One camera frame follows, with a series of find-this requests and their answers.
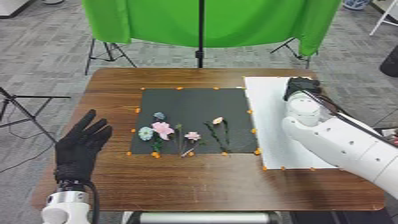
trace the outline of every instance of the black mat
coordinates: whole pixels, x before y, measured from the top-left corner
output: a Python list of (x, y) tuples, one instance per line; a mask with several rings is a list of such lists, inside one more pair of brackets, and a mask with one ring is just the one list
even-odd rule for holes
[[(174, 129), (176, 124), (183, 125), (183, 134), (197, 132), (206, 145), (199, 146), (195, 153), (220, 153), (218, 143), (211, 132), (202, 124), (224, 117), (229, 126), (229, 147), (233, 153), (252, 153), (257, 148), (256, 135), (252, 134), (252, 120), (247, 113), (249, 105), (241, 89), (147, 89), (142, 92), (140, 114), (135, 126), (131, 152), (149, 154), (153, 151), (153, 140), (144, 142), (138, 137), (142, 127), (151, 127), (154, 122), (153, 114), (162, 112), (167, 116), (165, 122)], [(222, 124), (215, 126), (217, 135), (225, 143)], [(162, 154), (177, 154), (176, 142), (163, 141)]]

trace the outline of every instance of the white paper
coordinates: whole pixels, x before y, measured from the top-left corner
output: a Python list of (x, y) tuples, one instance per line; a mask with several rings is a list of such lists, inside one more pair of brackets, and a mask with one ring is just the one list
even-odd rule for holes
[(286, 77), (245, 77), (263, 164), (268, 169), (281, 169), (282, 166), (286, 169), (336, 168), (284, 134), (281, 122), (286, 116), (282, 96), (288, 80)]

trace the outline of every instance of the pink flower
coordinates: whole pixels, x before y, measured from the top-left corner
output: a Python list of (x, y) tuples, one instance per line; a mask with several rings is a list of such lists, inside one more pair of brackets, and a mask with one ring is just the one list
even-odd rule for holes
[(160, 138), (163, 140), (169, 140), (169, 134), (174, 133), (174, 130), (170, 129), (170, 125), (165, 122), (153, 123), (153, 131), (158, 133)]
[(197, 141), (201, 139), (201, 135), (197, 134), (197, 132), (188, 132), (188, 134), (185, 135), (185, 138)]

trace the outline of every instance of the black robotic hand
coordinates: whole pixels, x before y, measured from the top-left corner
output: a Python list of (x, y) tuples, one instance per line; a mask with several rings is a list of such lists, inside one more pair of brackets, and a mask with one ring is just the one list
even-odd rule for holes
[(55, 144), (55, 180), (90, 181), (96, 154), (112, 136), (112, 127), (101, 119), (92, 125), (96, 111), (90, 110), (76, 123), (66, 137)]
[(305, 90), (311, 93), (320, 94), (321, 93), (320, 81), (302, 77), (291, 78), (288, 81), (288, 89), (282, 97), (284, 101), (288, 101), (291, 94), (298, 90)]

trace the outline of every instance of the blue flower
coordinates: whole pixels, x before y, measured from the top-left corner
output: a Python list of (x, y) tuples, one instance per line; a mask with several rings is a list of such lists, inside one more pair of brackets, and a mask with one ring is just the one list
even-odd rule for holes
[(142, 141), (149, 141), (153, 138), (153, 129), (149, 127), (142, 127), (138, 130), (138, 136)]
[(153, 117), (158, 118), (158, 120), (165, 120), (165, 114), (162, 112), (156, 112)]

